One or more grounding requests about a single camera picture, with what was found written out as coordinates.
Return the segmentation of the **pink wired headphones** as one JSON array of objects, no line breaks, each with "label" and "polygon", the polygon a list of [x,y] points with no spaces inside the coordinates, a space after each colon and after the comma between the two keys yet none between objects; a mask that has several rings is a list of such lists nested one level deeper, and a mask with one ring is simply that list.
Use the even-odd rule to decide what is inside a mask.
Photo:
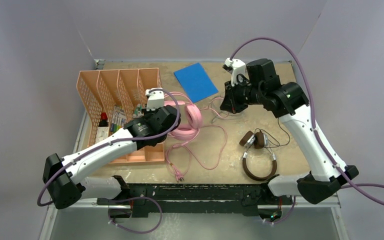
[{"label": "pink wired headphones", "polygon": [[196,155],[189,149],[188,144],[192,142],[201,132],[202,128],[209,128],[209,125],[204,125],[203,123],[203,117],[202,117],[202,109],[198,108],[193,101],[184,93],[178,92],[178,91],[172,91],[170,93],[173,96],[180,96],[185,98],[185,100],[178,100],[177,103],[179,105],[184,105],[184,113],[187,119],[187,123],[182,123],[179,125],[179,127],[172,132],[168,134],[169,137],[174,138],[175,140],[178,140],[178,143],[173,144],[168,148],[168,150],[165,152],[165,162],[168,171],[173,174],[175,177],[175,180],[179,183],[184,181],[184,176],[188,172],[186,170],[185,172],[182,172],[179,170],[173,162],[170,160],[170,154],[175,149],[184,148],[187,150],[189,154],[189,160],[188,164],[191,164],[192,158],[195,158],[198,162],[198,164],[203,167],[206,170],[214,170],[216,169],[221,161],[222,153],[226,147],[227,141],[228,141],[228,134],[226,130],[222,126],[218,126],[223,133],[224,133],[224,143],[222,147],[220,148],[220,151],[218,153],[218,158],[214,166],[207,167],[205,166],[197,157]]}]

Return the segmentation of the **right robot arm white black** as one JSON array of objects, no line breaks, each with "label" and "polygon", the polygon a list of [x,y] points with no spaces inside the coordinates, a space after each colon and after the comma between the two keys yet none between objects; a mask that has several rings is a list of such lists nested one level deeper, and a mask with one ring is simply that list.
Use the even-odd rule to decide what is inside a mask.
[{"label": "right robot arm white black", "polygon": [[329,159],[325,150],[333,148],[312,120],[307,95],[295,82],[282,84],[271,60],[262,58],[246,64],[227,58],[223,68],[231,73],[231,79],[224,84],[220,110],[238,114],[250,105],[262,105],[288,129],[310,167],[309,173],[266,178],[260,191],[264,202],[301,196],[316,205],[340,190],[346,178],[352,180],[359,174],[356,166],[347,165],[336,153]]}]

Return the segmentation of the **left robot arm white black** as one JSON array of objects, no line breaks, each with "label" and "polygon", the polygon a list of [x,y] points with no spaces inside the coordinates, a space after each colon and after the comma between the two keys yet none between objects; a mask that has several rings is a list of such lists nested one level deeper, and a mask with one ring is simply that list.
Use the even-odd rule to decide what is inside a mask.
[{"label": "left robot arm white black", "polygon": [[163,142],[179,124],[179,107],[167,105],[131,120],[113,135],[80,152],[64,157],[49,155],[42,176],[45,186],[39,195],[47,191],[51,204],[59,210],[88,198],[109,199],[118,205],[126,203],[129,191],[120,177],[90,175],[119,157]]}]

